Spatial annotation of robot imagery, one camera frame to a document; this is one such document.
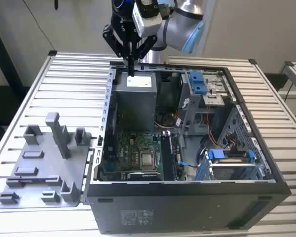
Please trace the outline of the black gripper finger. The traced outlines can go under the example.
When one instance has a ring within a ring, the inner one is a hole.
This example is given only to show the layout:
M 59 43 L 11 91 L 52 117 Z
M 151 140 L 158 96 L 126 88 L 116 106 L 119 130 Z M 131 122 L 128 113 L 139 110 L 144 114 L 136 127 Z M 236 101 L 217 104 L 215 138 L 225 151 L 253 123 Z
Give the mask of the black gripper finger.
M 157 35 L 148 36 L 146 40 L 137 47 L 137 44 L 142 38 L 138 35 L 134 35 L 131 46 L 131 76 L 134 76 L 134 62 L 138 59 L 143 59 L 150 49 L 157 41 Z
M 130 46 L 127 38 L 121 43 L 114 35 L 114 29 L 111 24 L 105 25 L 103 29 L 103 38 L 110 46 L 117 57 L 127 61 L 128 75 L 132 76 L 132 56 L 130 54 Z

